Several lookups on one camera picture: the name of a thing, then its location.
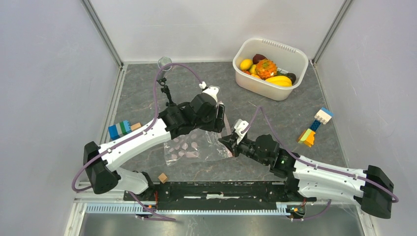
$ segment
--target plastic bag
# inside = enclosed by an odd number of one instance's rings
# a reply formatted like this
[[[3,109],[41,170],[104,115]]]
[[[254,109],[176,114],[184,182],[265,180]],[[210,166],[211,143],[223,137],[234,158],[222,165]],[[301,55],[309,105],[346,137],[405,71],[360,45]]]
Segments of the plastic bag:
[[[223,135],[230,134],[229,123],[224,116],[226,128]],[[189,164],[203,161],[217,161],[232,156],[232,153],[218,139],[221,134],[195,129],[164,144],[165,161],[168,166],[174,163]]]

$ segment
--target lego block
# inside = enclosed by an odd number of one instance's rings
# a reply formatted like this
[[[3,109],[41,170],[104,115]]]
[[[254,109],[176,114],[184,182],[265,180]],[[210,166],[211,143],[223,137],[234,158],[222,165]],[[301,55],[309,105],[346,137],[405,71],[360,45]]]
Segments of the lego block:
[[[110,138],[112,140],[116,140],[132,132],[130,128],[130,123],[127,120],[124,120],[120,123],[109,126],[108,129],[109,129]]]
[[[316,131],[317,131],[317,129],[319,128],[320,124],[321,124],[321,123],[320,123],[320,121],[315,120],[315,121],[311,124],[310,129],[311,129],[311,130],[313,130],[314,132],[316,132]]]
[[[330,121],[330,119],[333,117],[333,113],[331,113],[326,108],[322,107],[314,116],[314,118],[318,121],[320,121],[323,124],[327,124],[327,122]]]
[[[168,181],[168,177],[164,173],[160,174],[158,179],[161,181],[161,183],[166,183]]]
[[[311,148],[311,146],[314,145],[314,135],[315,134],[316,134],[316,132],[311,131],[310,134],[308,135],[308,137],[305,139],[304,144]]]
[[[311,132],[312,132],[311,129],[304,130],[304,132],[300,135],[300,137],[297,140],[298,143],[302,144],[307,139],[307,137],[310,135]]]
[[[131,126],[130,126],[130,129],[131,129],[132,131],[135,131],[135,130],[139,129],[140,127],[142,127],[142,125],[141,125],[140,123],[136,123],[136,124],[134,124],[134,125],[131,125]]]

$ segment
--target white plastic basket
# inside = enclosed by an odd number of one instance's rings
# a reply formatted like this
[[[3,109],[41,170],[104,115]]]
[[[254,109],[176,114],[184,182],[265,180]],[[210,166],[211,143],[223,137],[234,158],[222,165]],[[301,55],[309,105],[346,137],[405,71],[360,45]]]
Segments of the white plastic basket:
[[[282,87],[243,73],[239,68],[240,63],[244,59],[252,59],[255,54],[264,55],[272,60],[283,73],[294,73],[297,76],[295,84]],[[308,58],[299,49],[263,38],[246,40],[233,59],[236,82],[239,86],[276,101],[286,99],[291,91],[301,84],[307,66]]]

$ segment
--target gray marble tabletop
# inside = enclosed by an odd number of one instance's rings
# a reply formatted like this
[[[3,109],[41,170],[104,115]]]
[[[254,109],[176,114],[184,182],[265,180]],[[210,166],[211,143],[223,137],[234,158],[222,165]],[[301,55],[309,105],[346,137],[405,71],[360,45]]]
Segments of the gray marble tabletop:
[[[292,151],[317,161],[345,166],[332,121],[319,127],[312,147],[297,143],[297,138],[303,130],[309,128],[314,121],[314,115],[325,106],[319,82],[310,65],[301,85],[284,101],[273,101],[238,86],[231,62],[200,62],[188,65],[207,85],[220,87],[218,99],[226,106],[226,116],[230,125],[239,118],[249,121],[255,113],[256,106],[264,106],[278,135]],[[115,123],[128,120],[131,124],[146,124],[152,119],[152,81],[157,69],[156,64],[133,64],[127,67]],[[166,77],[173,100],[177,104],[191,101],[201,92],[194,76],[184,68],[174,67]],[[160,93],[159,88],[157,94],[162,110],[167,98]],[[248,132],[248,138],[254,140],[259,135],[269,133],[267,123],[259,114]],[[122,167],[131,171],[147,172],[154,181],[158,180],[161,173],[165,173],[170,181],[279,180],[269,172],[269,167],[243,155],[192,164],[177,162],[167,166],[163,144],[142,152]]]

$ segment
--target white wall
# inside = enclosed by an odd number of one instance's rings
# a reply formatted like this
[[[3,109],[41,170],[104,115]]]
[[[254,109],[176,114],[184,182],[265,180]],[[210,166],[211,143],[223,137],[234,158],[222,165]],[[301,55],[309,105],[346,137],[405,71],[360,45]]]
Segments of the white wall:
[[[232,60],[262,36],[313,58],[343,0],[91,0],[124,61]]]
[[[6,0],[0,19],[0,235],[62,235],[118,67],[78,0]]]
[[[318,62],[341,145],[355,168],[381,167],[400,202],[379,235],[415,235],[417,17],[414,0],[354,1]]]

